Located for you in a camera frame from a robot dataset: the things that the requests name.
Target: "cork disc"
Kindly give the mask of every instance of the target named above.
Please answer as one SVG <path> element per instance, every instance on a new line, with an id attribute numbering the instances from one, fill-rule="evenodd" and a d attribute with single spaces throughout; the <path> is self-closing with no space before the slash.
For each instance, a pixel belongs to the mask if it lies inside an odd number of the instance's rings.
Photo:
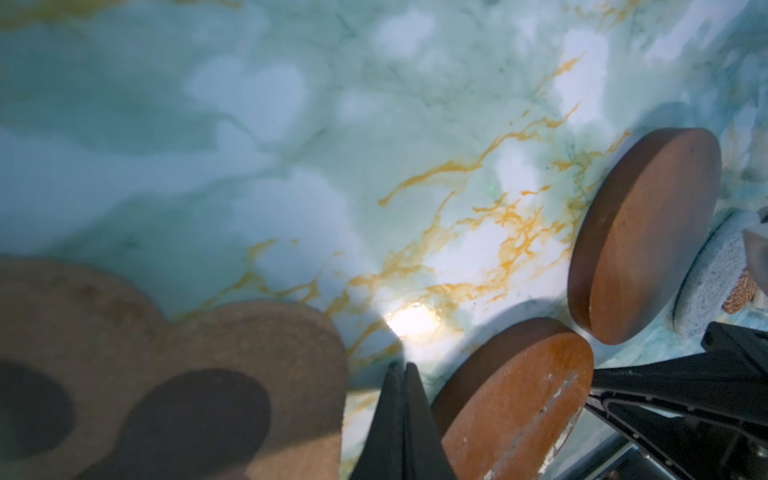
<path id="1" fill-rule="evenodd" d="M 574 246 L 568 305 L 608 345 L 639 333 L 680 289 L 707 239 L 720 145 L 701 128 L 643 137 L 598 191 Z"/>
<path id="2" fill-rule="evenodd" d="M 537 478 L 581 411 L 593 371 L 587 341 L 555 319 L 490 339 L 432 404 L 457 478 Z"/>
<path id="3" fill-rule="evenodd" d="M 346 380 L 307 306 L 173 324 L 116 276 L 0 259 L 2 478 L 335 480 Z"/>

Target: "marble surface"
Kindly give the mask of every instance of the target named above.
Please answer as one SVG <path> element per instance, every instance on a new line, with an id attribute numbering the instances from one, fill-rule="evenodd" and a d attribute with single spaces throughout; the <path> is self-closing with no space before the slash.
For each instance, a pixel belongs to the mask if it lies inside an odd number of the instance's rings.
<path id="1" fill-rule="evenodd" d="M 765 25 L 764 0 L 8 0 L 0 252 L 122 275 L 170 321 L 328 313 L 343 477 L 389 361 L 432 398 L 494 332 L 571 323 L 579 224 L 644 133 L 719 136 L 713 224 L 768 205 Z M 604 366 L 699 349 L 668 312 L 590 341 Z"/>

